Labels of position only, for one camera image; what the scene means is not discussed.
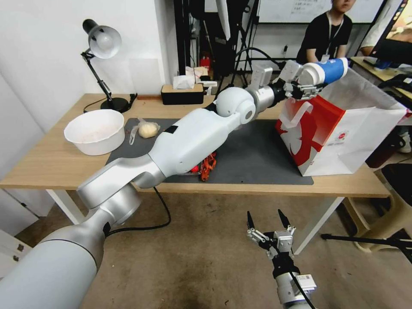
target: dough ball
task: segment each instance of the dough ball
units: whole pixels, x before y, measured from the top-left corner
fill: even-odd
[[[139,135],[143,138],[153,137],[158,133],[159,128],[155,122],[145,122],[139,126]]]

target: black lamp base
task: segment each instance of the black lamp base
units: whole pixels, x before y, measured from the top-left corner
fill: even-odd
[[[131,104],[123,98],[112,98],[113,108],[109,106],[109,102],[106,100],[100,105],[100,109],[113,109],[115,111],[124,113],[130,110]]]

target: concrete floor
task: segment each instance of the concrete floor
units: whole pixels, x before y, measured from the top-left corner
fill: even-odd
[[[166,221],[153,193],[125,226]],[[318,198],[164,194],[172,214],[166,228],[110,236],[103,264],[82,308],[281,308],[265,252],[246,237],[246,211],[261,231],[280,229],[281,208],[299,229]],[[70,224],[58,207],[17,237],[34,246],[50,232]],[[346,235],[337,213],[322,233]],[[365,254],[349,242],[317,235],[294,258],[318,285],[317,308],[404,309],[412,303],[412,265],[396,250]]]

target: orange toy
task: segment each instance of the orange toy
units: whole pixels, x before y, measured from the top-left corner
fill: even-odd
[[[209,179],[209,174],[216,165],[216,152],[208,155],[203,161],[202,166],[200,167],[200,179],[202,181],[207,181]]]

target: blue and white cup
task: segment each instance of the blue and white cup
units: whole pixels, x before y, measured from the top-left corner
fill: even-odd
[[[348,72],[348,59],[330,59],[326,62],[306,63],[302,67],[298,83],[301,85],[330,84]]]

